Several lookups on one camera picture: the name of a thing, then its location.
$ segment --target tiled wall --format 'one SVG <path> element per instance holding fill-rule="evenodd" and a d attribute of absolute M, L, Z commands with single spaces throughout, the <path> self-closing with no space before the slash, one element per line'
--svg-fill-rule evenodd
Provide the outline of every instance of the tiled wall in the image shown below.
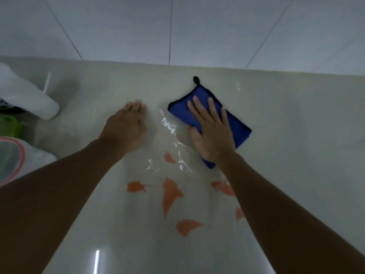
<path fill-rule="evenodd" d="M 0 0 L 0 55 L 365 74 L 365 0 Z"/>

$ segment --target person's left arm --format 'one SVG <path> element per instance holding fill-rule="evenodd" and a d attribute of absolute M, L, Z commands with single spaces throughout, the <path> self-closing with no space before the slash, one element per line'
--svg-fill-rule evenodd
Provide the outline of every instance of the person's left arm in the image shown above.
<path fill-rule="evenodd" d="M 99 181 L 145 138 L 145 113 L 128 102 L 83 150 L 0 188 L 1 272 L 42 273 Z"/>

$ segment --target green container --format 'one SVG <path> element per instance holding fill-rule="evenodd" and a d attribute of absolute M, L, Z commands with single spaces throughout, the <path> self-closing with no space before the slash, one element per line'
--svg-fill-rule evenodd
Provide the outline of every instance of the green container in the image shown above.
<path fill-rule="evenodd" d="M 23 125 L 11 115 L 0 114 L 0 137 L 17 137 L 21 135 Z"/>

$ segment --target grout line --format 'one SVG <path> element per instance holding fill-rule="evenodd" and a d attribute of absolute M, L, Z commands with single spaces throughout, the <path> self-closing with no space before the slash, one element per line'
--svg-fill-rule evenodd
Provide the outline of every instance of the grout line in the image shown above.
<path fill-rule="evenodd" d="M 333 57 L 335 57 L 336 55 L 338 55 L 340 52 L 342 52 L 344 49 L 346 49 L 347 47 L 349 47 L 352 43 L 354 43 L 358 38 L 360 38 L 361 36 L 357 36 L 355 39 L 351 40 L 350 42 L 348 42 L 347 44 L 345 44 L 340 50 L 338 50 L 336 53 L 334 53 L 332 56 L 330 56 L 328 59 L 326 59 L 324 62 L 322 62 L 317 68 L 315 68 L 313 70 L 313 72 L 316 72 L 318 69 L 321 68 L 322 65 L 324 65 L 325 63 L 329 62 Z"/>
<path fill-rule="evenodd" d="M 174 8 L 174 0 L 171 0 L 169 65 L 170 65 L 170 58 L 171 58 L 171 34 L 172 34 L 172 10 L 173 10 L 173 8 Z"/>
<path fill-rule="evenodd" d="M 54 18 L 56 19 L 57 23 L 60 25 L 61 29 L 63 30 L 63 32 L 65 33 L 66 37 L 68 38 L 68 40 L 71 42 L 73 48 L 75 49 L 75 51 L 78 53 L 79 57 L 81 60 L 84 60 L 83 57 L 81 56 L 80 52 L 77 50 L 75 44 L 73 44 L 71 38 L 68 36 L 66 30 L 63 28 L 61 22 L 58 20 L 56 14 L 54 13 L 53 9 L 51 8 L 51 6 L 48 4 L 48 2 L 46 0 L 43 0 L 46 3 L 46 6 L 48 7 L 48 9 L 50 10 L 50 12 L 53 14 Z"/>
<path fill-rule="evenodd" d="M 250 59 L 249 63 L 246 66 L 246 69 L 249 67 L 250 63 L 253 61 L 253 58 L 257 55 L 258 51 L 261 49 L 262 45 L 265 43 L 265 41 L 267 40 L 267 38 L 269 37 L 269 35 L 271 34 L 271 32 L 274 30 L 274 28 L 276 27 L 277 23 L 279 23 L 280 19 L 282 18 L 282 16 L 284 15 L 284 13 L 287 11 L 287 9 L 291 5 L 291 3 L 293 3 L 293 1 L 294 0 L 291 0 L 289 2 L 289 4 L 286 6 L 286 8 L 284 9 L 284 11 L 282 12 L 282 14 L 280 15 L 280 17 L 278 18 L 278 20 L 276 20 L 274 26 L 271 28 L 270 32 L 268 33 L 268 35 L 266 36 L 266 38 L 264 39 L 264 41 L 261 43 L 260 47 L 258 47 L 258 50 L 255 52 L 255 54 L 253 55 L 253 57 Z"/>

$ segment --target blue cloth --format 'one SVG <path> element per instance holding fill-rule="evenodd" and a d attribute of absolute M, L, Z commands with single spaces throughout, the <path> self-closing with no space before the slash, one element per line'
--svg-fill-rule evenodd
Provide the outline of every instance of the blue cloth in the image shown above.
<path fill-rule="evenodd" d="M 193 103 L 193 96 L 196 95 L 199 101 L 203 104 L 204 108 L 206 108 L 209 111 L 208 97 L 212 97 L 214 100 L 215 109 L 217 110 L 219 117 L 221 117 L 222 104 L 217 100 L 217 98 L 212 94 L 212 92 L 210 92 L 210 90 L 206 89 L 200 84 L 198 77 L 194 77 L 194 82 L 196 83 L 196 87 L 193 89 L 193 91 L 190 92 L 188 95 L 184 96 L 183 98 L 170 103 L 167 110 L 180 120 L 184 121 L 186 124 L 196 127 L 199 133 L 202 133 L 202 128 L 199 122 L 190 113 L 187 102 L 191 101 Z M 252 131 L 240 120 L 238 120 L 234 115 L 232 115 L 229 111 L 227 111 L 227 116 L 233 133 L 235 146 L 237 149 L 249 137 Z M 215 164 L 210 161 L 206 160 L 203 161 L 209 168 L 213 168 L 215 166 Z"/>

